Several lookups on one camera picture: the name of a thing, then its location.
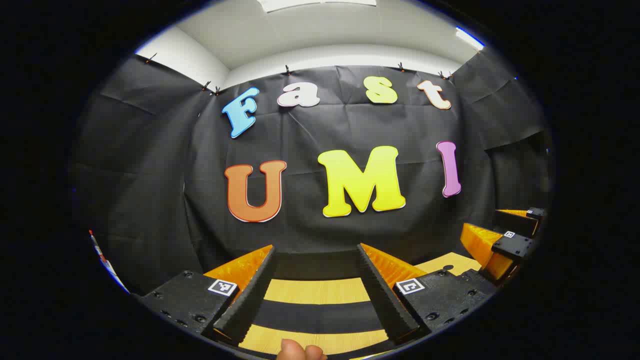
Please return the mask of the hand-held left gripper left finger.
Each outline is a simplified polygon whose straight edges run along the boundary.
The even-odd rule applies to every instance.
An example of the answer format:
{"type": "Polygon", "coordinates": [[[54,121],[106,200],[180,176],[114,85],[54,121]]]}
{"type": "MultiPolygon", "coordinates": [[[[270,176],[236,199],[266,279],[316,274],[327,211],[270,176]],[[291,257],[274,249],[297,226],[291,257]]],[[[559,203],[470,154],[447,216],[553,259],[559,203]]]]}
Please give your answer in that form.
{"type": "Polygon", "coordinates": [[[269,244],[206,273],[182,271],[135,299],[181,330],[237,346],[258,314],[277,258],[269,244]]]}

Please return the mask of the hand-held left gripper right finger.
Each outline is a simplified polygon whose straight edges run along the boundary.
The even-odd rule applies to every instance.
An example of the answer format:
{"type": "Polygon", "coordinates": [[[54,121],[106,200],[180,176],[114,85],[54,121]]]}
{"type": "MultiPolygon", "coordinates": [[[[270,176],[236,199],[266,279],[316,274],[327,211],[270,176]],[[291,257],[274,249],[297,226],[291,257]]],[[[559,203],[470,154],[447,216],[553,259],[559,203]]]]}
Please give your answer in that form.
{"type": "Polygon", "coordinates": [[[474,269],[425,272],[358,244],[359,276],[389,340],[400,345],[438,332],[477,310],[497,288],[474,269]]]}

